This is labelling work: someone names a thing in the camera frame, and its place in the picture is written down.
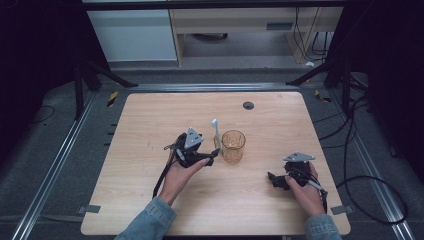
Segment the toothbrush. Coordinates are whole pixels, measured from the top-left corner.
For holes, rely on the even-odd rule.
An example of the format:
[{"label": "toothbrush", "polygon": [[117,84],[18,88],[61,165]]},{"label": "toothbrush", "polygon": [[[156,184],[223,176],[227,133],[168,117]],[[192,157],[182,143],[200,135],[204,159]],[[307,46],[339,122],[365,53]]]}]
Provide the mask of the toothbrush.
[{"label": "toothbrush", "polygon": [[221,139],[219,137],[219,131],[218,131],[218,120],[216,120],[216,118],[214,118],[211,122],[212,126],[215,128],[215,139],[218,142],[218,147],[219,149],[222,148],[221,146]]}]

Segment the glass cup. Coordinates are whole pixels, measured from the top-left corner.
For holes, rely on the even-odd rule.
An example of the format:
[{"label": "glass cup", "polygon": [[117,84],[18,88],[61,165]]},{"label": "glass cup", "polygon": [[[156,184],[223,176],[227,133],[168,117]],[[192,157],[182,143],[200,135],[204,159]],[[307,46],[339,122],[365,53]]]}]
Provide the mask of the glass cup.
[{"label": "glass cup", "polygon": [[243,156],[246,138],[237,130],[230,130],[222,135],[222,155],[227,162],[236,163]]}]

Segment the white wall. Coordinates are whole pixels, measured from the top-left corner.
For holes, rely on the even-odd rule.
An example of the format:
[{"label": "white wall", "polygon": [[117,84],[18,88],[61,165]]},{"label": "white wall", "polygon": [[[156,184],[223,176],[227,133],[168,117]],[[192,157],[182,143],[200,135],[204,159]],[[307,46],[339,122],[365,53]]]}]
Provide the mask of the white wall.
[{"label": "white wall", "polygon": [[[120,1],[143,0],[83,0]],[[89,11],[88,16],[108,62],[177,60],[167,10]]]}]

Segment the gray carpet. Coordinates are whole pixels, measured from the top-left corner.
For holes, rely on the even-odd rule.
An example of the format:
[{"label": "gray carpet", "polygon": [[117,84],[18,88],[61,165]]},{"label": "gray carpet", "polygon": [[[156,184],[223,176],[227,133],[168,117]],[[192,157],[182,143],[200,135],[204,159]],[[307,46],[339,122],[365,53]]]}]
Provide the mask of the gray carpet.
[{"label": "gray carpet", "polygon": [[[245,69],[241,71],[139,71],[118,72],[118,74],[125,79],[141,84],[275,83],[294,80],[302,74],[302,71],[304,70]],[[305,83],[296,90],[302,93],[312,121],[336,114],[334,117],[315,123],[319,137],[335,131],[343,123],[341,115],[337,115],[339,109],[334,102],[336,99],[332,99],[333,102],[325,102],[314,95],[314,90],[320,89],[322,96],[333,96],[322,87],[323,79],[323,75],[317,76],[310,83]],[[91,198],[107,154],[107,143],[110,143],[113,137],[108,133],[114,131],[115,127],[112,124],[118,122],[125,99],[131,93],[131,90],[123,89],[106,78],[102,78],[102,81],[103,87],[96,93],[93,107],[47,199],[41,212],[42,216],[80,217],[81,215],[76,213],[78,207],[88,204]],[[67,131],[73,124],[75,114],[73,87],[73,84],[69,83],[48,93],[44,105],[53,107],[54,113],[50,116],[52,113],[50,107],[40,109],[35,120],[48,119],[28,127],[26,135],[10,155],[8,164],[1,169],[0,219],[2,221],[0,222],[0,236],[2,236],[2,239],[12,236],[17,222],[29,207],[59,151]],[[118,97],[113,107],[107,107],[109,96],[115,90],[119,91]],[[332,89],[331,91],[337,95],[340,89]],[[352,93],[354,99],[363,94],[355,90],[352,90]],[[366,145],[383,178],[393,184],[407,202],[410,208],[407,222],[415,238],[424,239],[424,209],[421,204],[424,199],[423,185],[416,178],[407,161],[393,158],[390,155],[390,145],[386,142],[373,113],[368,110],[369,108],[365,106],[356,111],[355,123],[358,130],[356,135],[360,136]],[[344,149],[343,147],[333,147],[344,143],[346,133],[347,128],[321,142],[336,183],[343,180]],[[358,159],[353,144],[349,144],[347,153],[348,176],[366,173]],[[368,181],[359,180],[349,184],[349,186],[352,196],[361,206],[372,214],[385,219],[380,202]],[[352,205],[344,187],[339,189],[339,193],[344,205]],[[391,226],[379,224],[355,207],[354,209],[356,211],[348,215],[352,231],[349,235],[344,236],[344,239],[398,239]],[[40,219],[34,226],[29,239],[113,239],[113,236],[84,236],[79,230],[80,225],[81,223],[78,222]],[[301,236],[292,236],[291,238],[304,239]],[[281,237],[240,239],[281,239]]]}]

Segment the blue denim jacket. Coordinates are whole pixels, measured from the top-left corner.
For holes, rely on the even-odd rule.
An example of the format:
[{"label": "blue denim jacket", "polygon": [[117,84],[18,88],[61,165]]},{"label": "blue denim jacket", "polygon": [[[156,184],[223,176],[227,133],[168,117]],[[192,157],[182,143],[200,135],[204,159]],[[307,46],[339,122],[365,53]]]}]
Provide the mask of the blue denim jacket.
[{"label": "blue denim jacket", "polygon": [[[168,231],[175,216],[174,210],[168,204],[155,197],[130,225],[116,236],[115,240],[160,240]],[[305,228],[307,239],[341,239],[333,219],[327,214],[309,218]]]}]

